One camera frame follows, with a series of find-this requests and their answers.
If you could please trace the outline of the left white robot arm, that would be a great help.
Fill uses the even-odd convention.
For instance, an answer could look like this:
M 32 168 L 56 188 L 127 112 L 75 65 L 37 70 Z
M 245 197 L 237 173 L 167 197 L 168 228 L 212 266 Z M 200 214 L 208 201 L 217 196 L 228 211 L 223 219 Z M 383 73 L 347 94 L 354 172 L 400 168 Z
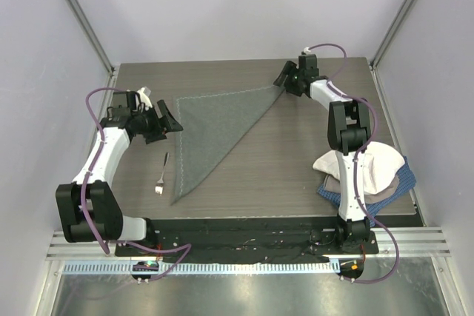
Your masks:
M 149 218 L 123 214 L 111 185 L 119 162 L 132 140 L 142 136 L 146 144 L 181 132 L 182 125 L 164 101 L 154 104 L 150 89 L 113 90 L 112 104 L 102 119 L 95 118 L 96 141 L 78 175 L 56 189 L 64 239 L 69 243 L 97 242 L 105 254 L 108 244 L 133 247 L 140 255 L 156 251 L 158 237 Z

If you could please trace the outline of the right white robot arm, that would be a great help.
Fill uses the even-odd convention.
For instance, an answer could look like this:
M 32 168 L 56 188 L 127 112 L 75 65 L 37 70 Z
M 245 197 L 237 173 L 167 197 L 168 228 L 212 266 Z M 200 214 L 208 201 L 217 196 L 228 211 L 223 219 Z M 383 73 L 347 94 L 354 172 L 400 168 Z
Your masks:
M 287 61 L 273 82 L 287 93 L 306 95 L 328 110 L 327 140 L 335 151 L 341 189 L 334 244 L 344 253 L 360 253 L 370 239 L 364 200 L 364 154 L 371 138 L 370 108 L 319 75 L 314 54 Z

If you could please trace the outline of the silver metal fork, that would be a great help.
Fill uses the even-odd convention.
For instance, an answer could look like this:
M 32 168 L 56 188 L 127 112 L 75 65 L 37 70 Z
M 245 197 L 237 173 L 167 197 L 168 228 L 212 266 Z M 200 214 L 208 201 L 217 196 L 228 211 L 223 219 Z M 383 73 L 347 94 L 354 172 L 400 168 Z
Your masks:
M 164 174 L 166 172 L 166 167 L 167 167 L 167 163 L 169 161 L 169 157 L 170 157 L 170 153 L 166 152 L 165 155 L 164 155 L 164 162 L 163 162 L 163 167 L 162 167 L 162 170 L 161 170 L 161 176 L 159 177 L 159 179 L 157 180 L 156 185 L 155 185 L 155 193 L 157 195 L 161 195 L 163 193 L 163 190 L 164 190 Z

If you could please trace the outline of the grey napkin white stitching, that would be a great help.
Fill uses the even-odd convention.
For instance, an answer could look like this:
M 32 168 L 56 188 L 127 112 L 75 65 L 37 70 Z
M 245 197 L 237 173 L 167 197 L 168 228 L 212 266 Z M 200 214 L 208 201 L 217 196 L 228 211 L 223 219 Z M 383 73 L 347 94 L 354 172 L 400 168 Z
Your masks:
M 182 96 L 174 107 L 176 135 L 172 204 L 190 194 L 223 161 L 282 94 L 276 86 Z

